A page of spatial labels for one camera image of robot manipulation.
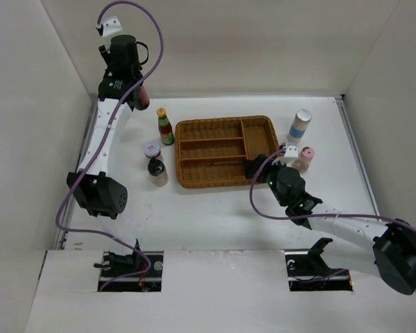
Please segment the dark sauce bottle black cap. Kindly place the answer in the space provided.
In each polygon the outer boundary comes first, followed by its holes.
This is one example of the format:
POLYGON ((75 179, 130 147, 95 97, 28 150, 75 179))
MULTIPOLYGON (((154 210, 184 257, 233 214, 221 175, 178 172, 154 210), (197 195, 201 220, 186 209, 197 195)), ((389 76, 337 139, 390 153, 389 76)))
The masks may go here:
POLYGON ((142 86, 139 90, 138 96, 135 99, 135 108, 137 110, 143 111, 146 110, 150 106, 150 99, 146 92, 144 86, 142 86))

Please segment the red chili sauce bottle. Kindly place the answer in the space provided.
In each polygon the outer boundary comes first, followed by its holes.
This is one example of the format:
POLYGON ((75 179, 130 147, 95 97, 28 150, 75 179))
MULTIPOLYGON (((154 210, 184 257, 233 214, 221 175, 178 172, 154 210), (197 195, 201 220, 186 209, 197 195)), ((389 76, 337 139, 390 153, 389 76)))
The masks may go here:
POLYGON ((162 143, 167 146, 174 144, 175 138, 173 134, 173 127, 171 125, 171 122, 168 119, 166 109, 158 108, 157 117, 158 117, 158 129, 159 129, 162 143))

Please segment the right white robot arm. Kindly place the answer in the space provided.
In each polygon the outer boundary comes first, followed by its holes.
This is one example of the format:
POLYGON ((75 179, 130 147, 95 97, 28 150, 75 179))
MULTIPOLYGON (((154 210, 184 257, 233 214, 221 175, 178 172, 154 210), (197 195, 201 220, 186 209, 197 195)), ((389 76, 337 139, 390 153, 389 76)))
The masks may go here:
POLYGON ((266 183, 285 209, 283 220, 309 230, 325 232, 368 253, 362 269, 379 276, 404 295, 416 290, 416 228, 406 221, 370 214, 347 214, 326 205, 305 190, 296 169, 281 165, 274 155, 244 162, 252 184, 266 183))

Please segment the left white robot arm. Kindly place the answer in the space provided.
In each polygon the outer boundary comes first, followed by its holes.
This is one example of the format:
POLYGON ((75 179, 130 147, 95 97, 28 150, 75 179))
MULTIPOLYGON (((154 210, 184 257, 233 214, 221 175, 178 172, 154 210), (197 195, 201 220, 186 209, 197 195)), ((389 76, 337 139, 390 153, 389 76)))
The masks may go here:
POLYGON ((112 177, 116 152, 133 111, 145 110, 150 105, 143 85, 122 99, 143 78, 141 70, 146 62, 139 59, 139 46, 146 47, 146 44, 131 35, 117 35, 109 46, 99 47, 107 69, 98 86, 96 120, 85 157, 77 172, 67 176, 67 185, 72 187, 80 172, 91 165, 73 196, 79 207, 100 222, 115 220, 126 207, 128 190, 112 177))

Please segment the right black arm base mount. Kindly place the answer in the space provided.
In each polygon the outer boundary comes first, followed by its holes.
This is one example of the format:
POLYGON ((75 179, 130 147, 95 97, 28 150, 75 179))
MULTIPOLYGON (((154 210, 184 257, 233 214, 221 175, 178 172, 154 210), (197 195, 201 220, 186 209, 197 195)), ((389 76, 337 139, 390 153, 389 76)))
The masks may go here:
POLYGON ((290 291, 353 291, 349 271, 329 268, 322 258, 324 249, 332 241, 331 238, 321 238, 309 249, 285 252, 290 291))

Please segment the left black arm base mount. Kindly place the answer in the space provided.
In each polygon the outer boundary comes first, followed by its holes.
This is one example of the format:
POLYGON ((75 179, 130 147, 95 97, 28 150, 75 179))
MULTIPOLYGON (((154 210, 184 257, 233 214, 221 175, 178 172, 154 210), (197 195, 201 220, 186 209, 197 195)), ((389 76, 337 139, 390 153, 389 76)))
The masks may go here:
POLYGON ((127 255, 106 252, 100 262, 94 263, 100 276, 99 292, 150 293, 162 290, 164 272, 163 252, 135 251, 127 255))

